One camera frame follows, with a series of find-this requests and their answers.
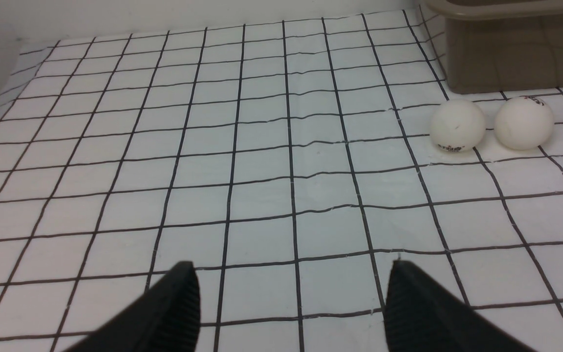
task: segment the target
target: ribbed rubber pad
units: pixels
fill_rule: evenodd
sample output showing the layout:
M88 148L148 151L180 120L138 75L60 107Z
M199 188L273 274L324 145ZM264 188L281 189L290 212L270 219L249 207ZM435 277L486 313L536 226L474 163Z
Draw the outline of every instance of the ribbed rubber pad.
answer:
M181 262L67 352L194 352L200 328L199 281L193 263Z
M395 261L384 310L390 352L533 352L409 261Z
M201 309L195 272L174 297L149 340L146 352L193 352L199 337Z

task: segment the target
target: white wall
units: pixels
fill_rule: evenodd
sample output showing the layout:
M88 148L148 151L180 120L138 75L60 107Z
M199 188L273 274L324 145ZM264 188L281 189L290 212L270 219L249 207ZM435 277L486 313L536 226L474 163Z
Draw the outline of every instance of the white wall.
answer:
M387 11L411 0L0 0L0 44Z

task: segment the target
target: ping pong ball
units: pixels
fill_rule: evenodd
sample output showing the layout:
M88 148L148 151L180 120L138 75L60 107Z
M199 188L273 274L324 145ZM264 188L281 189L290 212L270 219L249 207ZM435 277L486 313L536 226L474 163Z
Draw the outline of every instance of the ping pong ball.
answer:
M498 110L494 134L510 149L533 149L551 137L553 120L553 111L543 100L519 96Z
M465 152L475 147L485 134L485 114L468 100L450 100L433 114L429 138L441 149Z

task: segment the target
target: grid pattern mat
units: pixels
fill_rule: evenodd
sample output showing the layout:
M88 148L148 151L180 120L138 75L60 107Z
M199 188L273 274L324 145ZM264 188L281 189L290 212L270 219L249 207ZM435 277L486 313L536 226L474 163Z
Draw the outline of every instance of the grid pattern mat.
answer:
M427 136L413 11L29 47L0 98L0 352L61 351L177 261L199 352L382 352L400 256L563 352L563 89L543 147ZM26 58L38 60L28 63ZM523 92L473 94L492 116Z

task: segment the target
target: brown plastic bin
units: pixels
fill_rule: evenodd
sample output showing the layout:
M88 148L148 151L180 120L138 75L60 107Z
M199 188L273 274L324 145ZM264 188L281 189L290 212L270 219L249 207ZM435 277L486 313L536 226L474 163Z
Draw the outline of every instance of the brown plastic bin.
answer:
M563 87L563 0L418 0L456 93Z

